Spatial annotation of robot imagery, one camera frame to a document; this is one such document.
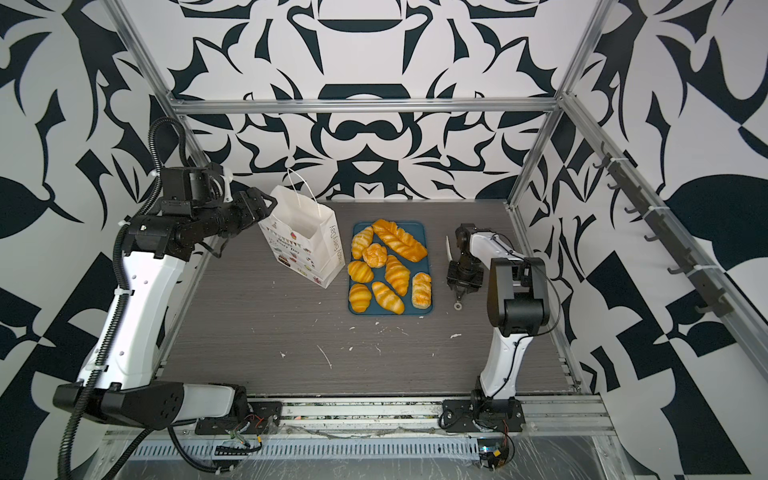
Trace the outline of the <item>long braided fake bread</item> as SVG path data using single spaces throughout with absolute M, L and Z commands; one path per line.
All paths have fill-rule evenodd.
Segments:
M 379 239 L 403 259 L 418 263 L 427 257 L 427 248 L 396 222 L 379 219 L 372 228 Z

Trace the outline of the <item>white paper gift bag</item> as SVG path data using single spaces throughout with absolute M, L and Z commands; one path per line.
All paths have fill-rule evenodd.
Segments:
M 276 206 L 259 222 L 275 259 L 323 289 L 346 265 L 336 213 L 296 185 L 271 191 Z

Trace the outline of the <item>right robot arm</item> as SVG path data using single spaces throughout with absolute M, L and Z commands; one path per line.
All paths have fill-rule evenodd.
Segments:
M 461 224 L 455 236 L 459 257 L 449 259 L 446 278 L 455 295 L 454 308 L 461 309 L 466 295 L 487 286 L 487 316 L 493 327 L 471 404 L 477 413 L 508 411 L 524 354 L 551 318 L 545 267 L 515 251 L 502 234 L 472 223 Z

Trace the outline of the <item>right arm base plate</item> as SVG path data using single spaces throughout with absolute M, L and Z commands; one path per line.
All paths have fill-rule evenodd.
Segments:
M 519 433 L 526 423 L 522 404 L 506 400 L 444 400 L 438 427 L 450 433 Z

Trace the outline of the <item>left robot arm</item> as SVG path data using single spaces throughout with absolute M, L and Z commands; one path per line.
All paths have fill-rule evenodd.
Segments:
M 249 415 L 242 386 L 156 380 L 156 340 L 195 247 L 212 236 L 237 236 L 266 219 L 277 201 L 250 188 L 211 208 L 170 200 L 161 205 L 157 214 L 137 215 L 118 233 L 118 286 L 109 318 L 77 381 L 59 386 L 53 398 L 70 414 L 68 434 L 84 419 L 155 431 L 204 418 L 239 423 Z

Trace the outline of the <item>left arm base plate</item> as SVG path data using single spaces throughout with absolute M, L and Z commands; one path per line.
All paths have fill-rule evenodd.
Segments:
M 203 418 L 195 425 L 197 435 L 224 435 L 236 430 L 244 435 L 267 433 L 280 425 L 283 403 L 280 401 L 249 401 L 241 412 L 232 410 L 228 416 Z

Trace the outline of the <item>round knotted fake bread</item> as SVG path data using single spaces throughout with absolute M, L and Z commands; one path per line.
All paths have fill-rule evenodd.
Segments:
M 362 258 L 372 269 L 384 267 L 388 260 L 388 250 L 379 243 L 371 243 L 364 251 Z

